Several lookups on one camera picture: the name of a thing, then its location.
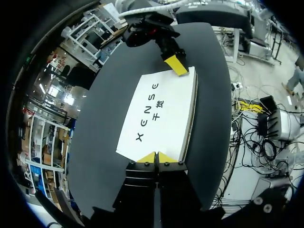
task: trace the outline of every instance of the shoe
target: shoe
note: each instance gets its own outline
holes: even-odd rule
[[[293,91],[291,91],[290,89],[288,89],[288,87],[286,85],[283,84],[282,82],[282,86],[284,87],[284,89],[291,95],[291,96],[294,96],[295,93]]]

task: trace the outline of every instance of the white floor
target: white floor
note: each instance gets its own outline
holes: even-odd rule
[[[280,108],[285,107],[288,111],[303,112],[304,99],[300,99],[304,92],[302,86],[299,84],[295,88],[294,92],[298,93],[295,96],[290,96],[282,86],[282,83],[286,84],[292,77],[298,56],[299,54],[297,54],[293,48],[286,42],[283,42],[278,55],[278,60],[282,62],[281,65],[275,61],[275,65],[272,66],[250,57],[238,58],[238,63],[235,64],[227,62],[231,82],[237,82],[243,85],[240,98],[254,100],[272,95],[277,104],[282,104]],[[300,137],[298,141],[304,142],[304,135]],[[304,150],[303,144],[297,144],[300,151]],[[230,172],[231,170],[223,176],[228,179]],[[221,194],[224,186],[225,181],[222,179],[219,187],[221,190],[218,191],[218,195]],[[239,210],[239,207],[231,209],[231,213],[233,213]]]

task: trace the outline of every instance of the chinese characters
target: chinese characters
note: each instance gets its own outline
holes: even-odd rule
[[[152,89],[157,89],[159,86],[159,84],[153,84],[152,85]],[[155,94],[151,94],[148,96],[148,101],[151,102],[151,101],[154,101],[155,99]],[[156,108],[163,108],[163,104],[164,104],[164,101],[157,101],[156,102]],[[145,114],[150,114],[151,112],[151,109],[152,109],[152,106],[151,105],[148,105],[148,106],[145,106],[144,108],[144,113]],[[147,119],[142,119],[141,120],[141,127],[145,127],[149,121],[149,116],[147,116]],[[157,121],[157,119],[160,118],[160,116],[158,115],[158,113],[153,113],[153,117],[152,117],[152,121]],[[136,141],[139,141],[139,142],[142,142],[143,141],[143,136],[144,134],[143,133],[137,133],[137,136],[136,136]]]

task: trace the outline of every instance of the person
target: person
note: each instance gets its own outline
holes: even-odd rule
[[[282,86],[286,89],[286,91],[290,95],[294,95],[295,87],[301,83],[303,90],[304,90],[304,71],[299,69],[298,67],[294,70],[294,75],[288,80],[287,84]]]

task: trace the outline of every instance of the black table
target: black table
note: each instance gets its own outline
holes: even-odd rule
[[[198,94],[186,157],[189,178],[208,209],[225,167],[231,125],[229,71],[223,51],[207,23],[174,27],[189,66],[198,73]],[[115,152],[129,104],[141,75],[169,70],[150,41],[113,53],[100,70],[81,108],[72,139],[69,189],[82,213],[92,207],[113,211],[129,159]]]

